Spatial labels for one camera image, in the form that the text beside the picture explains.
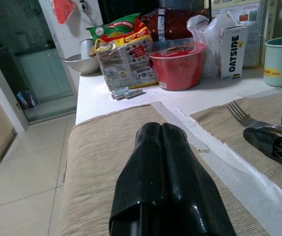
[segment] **oatside box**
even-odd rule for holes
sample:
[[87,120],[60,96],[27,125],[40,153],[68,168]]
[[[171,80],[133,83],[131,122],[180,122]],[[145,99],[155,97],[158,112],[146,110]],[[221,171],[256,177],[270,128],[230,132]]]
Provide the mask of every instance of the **oatside box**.
[[241,77],[247,39],[247,26],[235,26],[220,30],[221,80]]

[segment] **woven placemat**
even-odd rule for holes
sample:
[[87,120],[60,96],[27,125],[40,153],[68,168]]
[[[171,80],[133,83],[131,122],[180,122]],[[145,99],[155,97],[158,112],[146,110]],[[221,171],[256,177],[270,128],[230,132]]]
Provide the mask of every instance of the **woven placemat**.
[[[76,126],[68,142],[58,236],[107,236],[116,180],[134,149],[137,130],[165,119],[150,105]],[[268,235],[197,155],[214,179],[238,235]]]
[[[261,98],[242,98],[236,102],[254,119],[271,124],[281,124],[282,92]],[[243,138],[245,128],[233,118],[227,109],[227,104],[191,116],[197,119],[203,129],[209,131],[223,143],[227,143],[282,189],[282,165],[266,157],[245,141]]]

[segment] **white plastic bag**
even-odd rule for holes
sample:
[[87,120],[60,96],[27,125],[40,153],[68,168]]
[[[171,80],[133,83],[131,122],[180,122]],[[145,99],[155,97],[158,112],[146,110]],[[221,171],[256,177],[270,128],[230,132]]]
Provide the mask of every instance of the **white plastic bag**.
[[206,44],[203,77],[217,77],[220,70],[220,29],[236,26],[229,13],[218,15],[209,25],[205,16],[194,16],[187,22],[187,29],[194,41]]

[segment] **red cloth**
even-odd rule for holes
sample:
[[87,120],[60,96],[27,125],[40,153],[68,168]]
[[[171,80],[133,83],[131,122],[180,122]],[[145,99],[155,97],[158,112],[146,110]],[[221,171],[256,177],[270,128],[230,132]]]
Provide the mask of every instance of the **red cloth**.
[[76,4],[73,0],[54,0],[54,8],[59,24],[64,24],[76,8]]

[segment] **red plastic container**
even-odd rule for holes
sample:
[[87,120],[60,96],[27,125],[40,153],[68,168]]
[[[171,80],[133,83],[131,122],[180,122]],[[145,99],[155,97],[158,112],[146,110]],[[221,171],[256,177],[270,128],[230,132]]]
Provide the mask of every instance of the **red plastic container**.
[[150,53],[159,85],[168,90],[196,86],[202,76],[205,44],[190,43]]

